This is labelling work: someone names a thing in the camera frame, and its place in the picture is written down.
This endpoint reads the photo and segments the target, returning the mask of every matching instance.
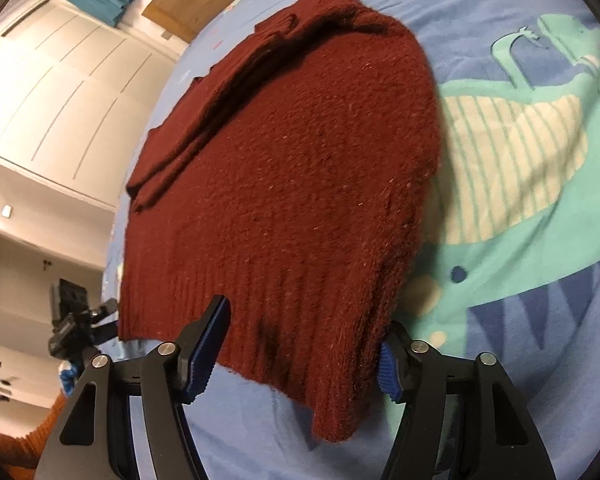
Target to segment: red sweater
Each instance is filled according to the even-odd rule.
[[[198,78],[128,183],[122,338],[173,339],[232,302],[219,362],[348,438],[420,246],[438,166],[417,40],[358,0],[298,0]]]

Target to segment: blue bed sheet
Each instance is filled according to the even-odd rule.
[[[183,54],[148,129],[255,23],[295,1],[225,9]],[[581,0],[362,2],[416,34],[446,120],[426,243],[395,317],[444,353],[496,354],[558,480],[576,480],[600,449],[600,28]],[[119,293],[128,206],[123,193],[104,299]],[[156,343],[102,349],[122,359]],[[142,478],[154,478],[139,399],[132,412]],[[308,409],[217,366],[186,413],[212,479],[369,480],[402,407],[378,396],[352,439],[318,442]]]

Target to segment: dinosaur striped belly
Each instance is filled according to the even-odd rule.
[[[424,219],[426,239],[488,240],[555,203],[583,165],[587,135],[579,98],[519,104],[446,97],[442,164]]]

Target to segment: blue dot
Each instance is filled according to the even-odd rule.
[[[454,283],[464,282],[464,280],[466,280],[466,270],[462,267],[455,266],[451,269],[451,280]]]

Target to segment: bed sheet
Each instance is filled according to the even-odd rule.
[[[183,54],[148,129],[294,1],[227,7]],[[395,317],[446,354],[496,354],[529,400],[558,480],[575,480],[600,449],[600,28],[581,0],[362,2],[415,33],[446,121],[426,243]],[[104,299],[119,293],[128,205],[123,193]],[[156,343],[103,350],[121,359]],[[142,478],[154,478],[140,403],[132,410]],[[378,397],[352,439],[316,442],[307,409],[217,366],[186,413],[211,478],[368,480],[381,475],[402,407]]]

